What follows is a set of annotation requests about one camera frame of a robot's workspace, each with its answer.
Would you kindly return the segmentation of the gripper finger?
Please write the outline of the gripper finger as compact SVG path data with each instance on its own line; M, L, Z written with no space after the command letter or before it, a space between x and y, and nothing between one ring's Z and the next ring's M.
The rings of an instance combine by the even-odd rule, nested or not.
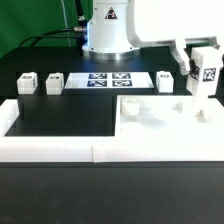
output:
M182 75L188 75L190 73L190 59L185 48L186 42L184 39L176 39L170 45L170 52L179 64L180 73Z

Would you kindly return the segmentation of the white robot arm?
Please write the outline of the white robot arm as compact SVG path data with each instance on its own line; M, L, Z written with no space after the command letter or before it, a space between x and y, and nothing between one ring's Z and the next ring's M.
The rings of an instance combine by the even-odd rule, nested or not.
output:
M167 46L190 71L188 44L207 43L224 55L224 0L93 0L86 56L120 60L140 48Z

